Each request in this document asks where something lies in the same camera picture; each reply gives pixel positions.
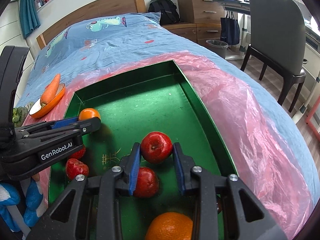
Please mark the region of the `blue white gloved hand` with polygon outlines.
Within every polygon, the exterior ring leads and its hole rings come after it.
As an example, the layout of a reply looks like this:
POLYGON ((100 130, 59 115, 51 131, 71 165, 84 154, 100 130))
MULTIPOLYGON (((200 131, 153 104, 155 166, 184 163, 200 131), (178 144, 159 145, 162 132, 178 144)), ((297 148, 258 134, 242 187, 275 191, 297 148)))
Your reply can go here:
POLYGON ((1 219, 14 233, 35 226, 47 209, 39 179, 29 178, 23 190, 20 185, 1 183, 1 219))

